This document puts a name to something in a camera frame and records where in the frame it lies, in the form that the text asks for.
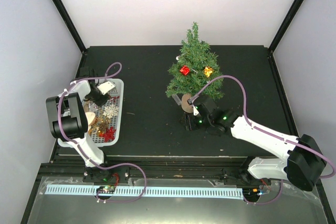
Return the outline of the silver star ornament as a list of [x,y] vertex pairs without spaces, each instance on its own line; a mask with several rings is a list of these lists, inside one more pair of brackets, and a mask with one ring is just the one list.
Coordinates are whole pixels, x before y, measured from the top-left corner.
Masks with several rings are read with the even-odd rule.
[[100,110],[100,108],[94,103],[89,104],[88,109],[89,109],[89,112],[94,112],[94,113],[99,112]]

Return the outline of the small green christmas tree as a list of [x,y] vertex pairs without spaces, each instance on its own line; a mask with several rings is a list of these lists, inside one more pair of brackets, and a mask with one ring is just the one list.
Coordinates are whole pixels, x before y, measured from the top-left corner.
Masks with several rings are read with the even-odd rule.
[[[175,94],[190,93],[196,95],[206,84],[209,84],[202,94],[218,100],[224,96],[222,92],[223,79],[211,82],[222,75],[217,61],[218,55],[211,51],[210,45],[200,40],[198,34],[198,24],[193,23],[187,30],[186,38],[181,41],[180,55],[176,63],[168,69],[172,76],[167,88],[166,95],[171,97]],[[182,66],[188,66],[190,73],[184,76],[180,73]],[[214,72],[206,78],[203,70],[206,66],[213,68]]]

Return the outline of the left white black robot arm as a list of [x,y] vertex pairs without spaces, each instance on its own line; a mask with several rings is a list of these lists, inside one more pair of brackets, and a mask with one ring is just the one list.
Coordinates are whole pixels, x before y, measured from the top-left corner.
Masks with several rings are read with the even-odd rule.
[[90,100],[97,106],[108,101],[93,79],[97,75],[90,67],[82,67],[79,76],[63,94],[46,99],[49,128],[54,138],[70,144],[83,158],[85,166],[94,169],[94,175],[102,182],[108,181],[113,174],[106,164],[104,152],[91,139],[89,122],[83,108],[83,101]]

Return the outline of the gold gift box ornament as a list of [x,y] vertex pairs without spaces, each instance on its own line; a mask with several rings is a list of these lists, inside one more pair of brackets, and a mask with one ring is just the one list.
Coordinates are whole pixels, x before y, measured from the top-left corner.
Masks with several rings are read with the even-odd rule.
[[212,74],[213,74],[214,70],[213,68],[206,66],[203,70],[203,73],[205,75],[206,78],[209,78]]

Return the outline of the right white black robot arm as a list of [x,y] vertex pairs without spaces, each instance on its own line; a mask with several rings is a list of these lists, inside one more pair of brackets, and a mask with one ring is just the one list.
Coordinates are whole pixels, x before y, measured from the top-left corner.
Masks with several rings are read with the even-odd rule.
[[312,191],[326,167],[315,139],[309,135],[287,135],[250,121],[232,110],[220,109],[214,100],[182,96],[186,126],[205,128],[212,135],[227,135],[258,146],[273,158],[249,157],[238,171],[239,179],[250,184],[255,179],[286,179],[303,191]]

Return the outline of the red gift box ornament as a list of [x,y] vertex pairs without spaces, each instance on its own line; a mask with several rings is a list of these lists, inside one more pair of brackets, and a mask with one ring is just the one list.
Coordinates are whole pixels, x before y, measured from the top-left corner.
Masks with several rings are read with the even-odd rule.
[[180,73],[184,76],[187,76],[190,73],[190,68],[186,65],[182,66],[180,69]]

